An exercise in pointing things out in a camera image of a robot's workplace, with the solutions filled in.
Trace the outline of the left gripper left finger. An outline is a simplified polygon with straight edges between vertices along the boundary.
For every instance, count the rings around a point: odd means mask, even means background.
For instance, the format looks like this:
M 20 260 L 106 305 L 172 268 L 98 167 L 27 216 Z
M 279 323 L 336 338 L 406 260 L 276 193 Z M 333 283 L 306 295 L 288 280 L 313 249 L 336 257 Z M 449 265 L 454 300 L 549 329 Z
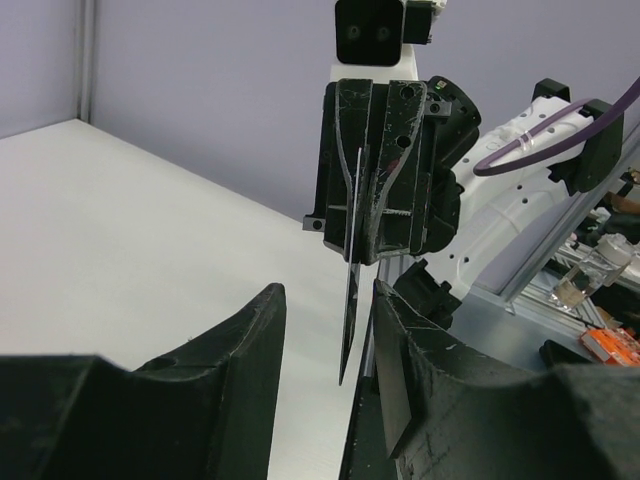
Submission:
M 5 479 L 264 479 L 286 326 L 272 283 L 129 371 L 97 356 L 1 359 Z

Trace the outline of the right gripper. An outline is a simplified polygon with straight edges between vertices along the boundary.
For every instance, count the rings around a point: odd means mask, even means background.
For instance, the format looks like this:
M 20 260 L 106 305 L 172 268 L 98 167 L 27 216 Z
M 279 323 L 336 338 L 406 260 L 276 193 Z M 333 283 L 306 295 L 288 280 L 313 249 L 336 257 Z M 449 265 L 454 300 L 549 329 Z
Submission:
M 480 123 L 472 100 L 442 76 L 329 83 L 304 229 L 322 233 L 349 263 L 443 250 L 457 233 L 464 191 L 453 168 Z

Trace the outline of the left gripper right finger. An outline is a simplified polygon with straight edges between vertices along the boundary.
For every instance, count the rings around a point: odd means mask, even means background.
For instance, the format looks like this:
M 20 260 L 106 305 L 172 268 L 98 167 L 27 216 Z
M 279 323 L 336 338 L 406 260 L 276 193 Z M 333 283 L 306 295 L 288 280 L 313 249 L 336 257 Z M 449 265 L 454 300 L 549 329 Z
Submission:
M 635 479 L 639 372 L 530 373 L 486 356 L 374 285 L 388 456 L 405 479 Z

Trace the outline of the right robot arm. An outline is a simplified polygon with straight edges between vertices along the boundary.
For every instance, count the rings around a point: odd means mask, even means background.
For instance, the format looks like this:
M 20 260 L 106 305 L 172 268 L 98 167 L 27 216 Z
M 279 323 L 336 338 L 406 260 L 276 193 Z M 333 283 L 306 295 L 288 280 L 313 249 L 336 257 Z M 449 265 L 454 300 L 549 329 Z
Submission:
M 604 180 L 638 95 L 574 100 L 545 79 L 526 110 L 481 134 L 477 108 L 446 78 L 330 83 L 304 226 L 346 261 L 344 334 L 355 328 L 361 268 L 394 257 L 418 263 L 419 310 L 450 317 L 534 220 Z

